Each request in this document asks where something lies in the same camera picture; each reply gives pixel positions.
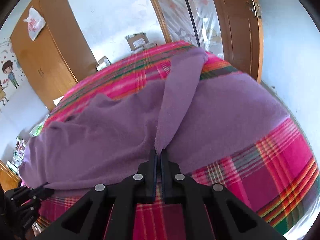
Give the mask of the wooden wardrobe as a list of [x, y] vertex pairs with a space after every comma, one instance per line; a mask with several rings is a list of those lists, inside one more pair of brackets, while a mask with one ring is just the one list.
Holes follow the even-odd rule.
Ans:
[[[30, 8], [46, 21], [35, 40], [30, 39], [25, 22]], [[55, 99], [97, 72], [98, 63], [68, 0], [31, 0], [10, 39], [29, 84], [50, 111]]]

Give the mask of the pink plaid bed cover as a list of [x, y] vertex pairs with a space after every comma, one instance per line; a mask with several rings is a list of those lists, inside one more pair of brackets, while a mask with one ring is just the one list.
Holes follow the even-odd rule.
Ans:
[[[67, 92], [46, 125], [81, 112], [93, 96], [121, 99], [163, 80], [170, 58], [191, 48], [179, 41], [129, 56]], [[243, 150], [191, 173], [201, 184], [221, 183], [288, 239], [302, 239], [319, 215], [319, 168], [302, 131], [288, 117]]]

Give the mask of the cardboard box with label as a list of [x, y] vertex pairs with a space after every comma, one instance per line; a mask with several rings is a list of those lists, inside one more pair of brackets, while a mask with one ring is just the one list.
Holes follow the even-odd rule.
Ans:
[[144, 32], [127, 35], [125, 36], [125, 40], [127, 40], [131, 51], [135, 51], [149, 43], [149, 39]]

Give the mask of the purple fleece garment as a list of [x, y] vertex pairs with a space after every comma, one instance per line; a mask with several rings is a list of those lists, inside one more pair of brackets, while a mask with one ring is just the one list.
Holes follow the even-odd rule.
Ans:
[[118, 183], [167, 150], [191, 172], [257, 142], [287, 110], [245, 73], [201, 79], [208, 55], [193, 48], [172, 57], [165, 80], [114, 101], [96, 95], [84, 110], [54, 121], [25, 149], [19, 174], [30, 187], [83, 190]]

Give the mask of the wooden door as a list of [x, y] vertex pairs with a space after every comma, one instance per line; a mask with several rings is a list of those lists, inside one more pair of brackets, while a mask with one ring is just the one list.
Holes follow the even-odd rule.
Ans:
[[249, 0], [214, 0], [223, 44], [224, 59], [261, 82], [263, 25], [249, 10]]

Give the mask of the green tissue pack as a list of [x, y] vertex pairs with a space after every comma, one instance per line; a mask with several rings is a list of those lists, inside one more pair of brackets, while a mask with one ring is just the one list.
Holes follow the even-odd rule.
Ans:
[[32, 128], [32, 130], [29, 132], [30, 137], [36, 137], [36, 136], [38, 136], [38, 135], [41, 133], [43, 127], [44, 127], [44, 121], [41, 122], [41, 123], [39, 123], [39, 124], [37, 124], [37, 125], [35, 125], [35, 126]]

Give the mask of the cartoon couple wall sticker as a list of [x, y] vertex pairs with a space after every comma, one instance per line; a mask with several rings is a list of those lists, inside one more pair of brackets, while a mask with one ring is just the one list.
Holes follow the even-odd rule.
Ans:
[[2, 72], [6, 75], [6, 78], [1, 81], [1, 102], [3, 103], [3, 106], [5, 106], [9, 101], [5, 89], [9, 86], [10, 83], [15, 89], [17, 89], [20, 85], [15, 77], [13, 62], [11, 60], [3, 63]]

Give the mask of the curtain with cartoon prints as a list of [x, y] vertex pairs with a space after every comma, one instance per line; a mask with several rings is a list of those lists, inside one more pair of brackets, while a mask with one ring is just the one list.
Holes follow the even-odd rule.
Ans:
[[214, 0], [158, 0], [172, 41], [185, 41], [223, 59]]

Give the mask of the white plastic bag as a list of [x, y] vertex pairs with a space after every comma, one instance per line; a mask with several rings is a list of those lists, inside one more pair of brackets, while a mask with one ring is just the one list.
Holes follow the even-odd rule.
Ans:
[[33, 7], [29, 9], [28, 17], [23, 21], [27, 23], [28, 34], [32, 41], [35, 41], [41, 30], [46, 26], [45, 19]]

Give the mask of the white small box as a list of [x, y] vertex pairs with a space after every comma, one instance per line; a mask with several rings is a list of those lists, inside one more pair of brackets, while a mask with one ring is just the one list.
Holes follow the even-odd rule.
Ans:
[[97, 71], [101, 71], [102, 69], [111, 65], [110, 60], [107, 56], [103, 56], [99, 61], [98, 65], [96, 66]]

